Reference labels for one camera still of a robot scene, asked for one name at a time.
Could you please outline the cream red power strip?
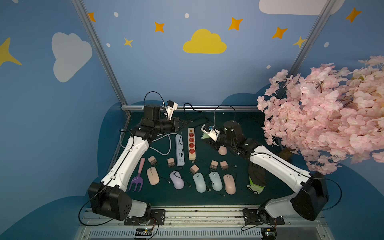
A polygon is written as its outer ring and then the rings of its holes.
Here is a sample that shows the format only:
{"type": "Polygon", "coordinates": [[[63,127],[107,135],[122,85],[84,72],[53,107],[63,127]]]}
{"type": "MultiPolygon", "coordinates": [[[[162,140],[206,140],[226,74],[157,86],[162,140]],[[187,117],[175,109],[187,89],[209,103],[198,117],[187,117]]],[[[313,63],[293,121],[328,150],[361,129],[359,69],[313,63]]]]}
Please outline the cream red power strip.
{"type": "Polygon", "coordinates": [[[195,129],[188,128],[188,156],[190,161],[196,160],[196,139],[195,129]]]}

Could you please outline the white power strip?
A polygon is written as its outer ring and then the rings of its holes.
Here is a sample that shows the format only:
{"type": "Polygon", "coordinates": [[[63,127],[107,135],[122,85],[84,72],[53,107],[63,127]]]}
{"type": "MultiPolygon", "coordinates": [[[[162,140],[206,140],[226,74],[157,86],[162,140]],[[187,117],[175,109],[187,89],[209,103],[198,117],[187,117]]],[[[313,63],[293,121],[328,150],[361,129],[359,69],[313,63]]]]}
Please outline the white power strip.
{"type": "Polygon", "coordinates": [[[181,135],[176,135],[175,139],[176,139],[176,154],[177,154],[176,164],[177,164],[177,167],[183,167],[185,165],[183,138],[181,135]]]}

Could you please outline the light green wireless mouse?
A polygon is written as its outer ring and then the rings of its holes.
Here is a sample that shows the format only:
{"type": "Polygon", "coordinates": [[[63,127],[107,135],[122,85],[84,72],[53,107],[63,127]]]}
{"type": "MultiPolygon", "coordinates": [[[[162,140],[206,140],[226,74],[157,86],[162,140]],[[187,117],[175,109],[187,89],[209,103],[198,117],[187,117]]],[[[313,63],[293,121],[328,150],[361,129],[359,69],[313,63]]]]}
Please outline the light green wireless mouse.
{"type": "Polygon", "coordinates": [[[193,180],[196,185],[196,190],[199,193],[204,193],[207,190],[207,185],[205,183],[204,176],[201,173],[196,173],[193,175],[193,180]]]}

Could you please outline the purple wireless mouse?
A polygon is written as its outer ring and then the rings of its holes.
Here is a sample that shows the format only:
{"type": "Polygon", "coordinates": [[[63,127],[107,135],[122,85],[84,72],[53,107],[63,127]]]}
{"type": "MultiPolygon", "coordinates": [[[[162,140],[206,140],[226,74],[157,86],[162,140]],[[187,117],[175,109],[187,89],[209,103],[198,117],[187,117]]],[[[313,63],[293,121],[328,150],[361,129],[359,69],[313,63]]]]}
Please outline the purple wireless mouse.
{"type": "Polygon", "coordinates": [[[185,182],[178,171],[171,172],[170,179],[176,190],[181,190],[185,186],[185,182]]]}

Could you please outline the green charger adapter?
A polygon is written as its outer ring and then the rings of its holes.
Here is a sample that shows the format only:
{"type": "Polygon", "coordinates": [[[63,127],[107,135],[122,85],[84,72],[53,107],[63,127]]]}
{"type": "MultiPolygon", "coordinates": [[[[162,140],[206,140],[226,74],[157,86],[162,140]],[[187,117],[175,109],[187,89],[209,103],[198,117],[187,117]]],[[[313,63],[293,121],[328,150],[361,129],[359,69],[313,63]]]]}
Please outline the green charger adapter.
{"type": "Polygon", "coordinates": [[[203,133],[201,139],[204,140],[204,139],[210,139],[211,137],[207,134],[207,133],[203,133]]]}

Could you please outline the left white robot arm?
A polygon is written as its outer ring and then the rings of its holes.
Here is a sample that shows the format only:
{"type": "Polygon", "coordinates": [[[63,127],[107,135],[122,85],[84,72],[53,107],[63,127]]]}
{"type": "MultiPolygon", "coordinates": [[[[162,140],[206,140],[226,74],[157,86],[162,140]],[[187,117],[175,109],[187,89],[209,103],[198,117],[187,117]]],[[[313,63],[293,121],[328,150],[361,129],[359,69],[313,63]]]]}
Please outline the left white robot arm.
{"type": "Polygon", "coordinates": [[[115,165],[99,183],[92,183],[88,189],[93,213],[118,221],[150,217],[149,204],[131,199],[126,191],[136,167],[143,168],[143,155],[157,136],[181,129],[181,120],[173,117],[177,108],[178,104],[172,101],[168,101],[166,107],[144,106],[144,116],[130,132],[131,137],[115,165]]]}

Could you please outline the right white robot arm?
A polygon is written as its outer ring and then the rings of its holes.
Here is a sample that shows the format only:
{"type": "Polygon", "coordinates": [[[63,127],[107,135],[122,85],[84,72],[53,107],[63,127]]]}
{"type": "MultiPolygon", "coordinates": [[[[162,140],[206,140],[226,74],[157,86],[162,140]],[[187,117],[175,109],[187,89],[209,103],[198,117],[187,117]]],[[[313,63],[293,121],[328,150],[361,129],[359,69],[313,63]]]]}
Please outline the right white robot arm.
{"type": "Polygon", "coordinates": [[[258,207],[258,218],[262,223],[284,216],[300,216],[314,221],[329,200],[325,178],[300,169],[252,138],[246,138],[241,125],[236,121],[224,123],[221,131],[214,126],[203,125],[203,140],[214,148],[226,147],[233,153],[256,165],[257,184],[265,186],[265,172],[273,174],[291,188],[293,194],[265,201],[258,207]]]}

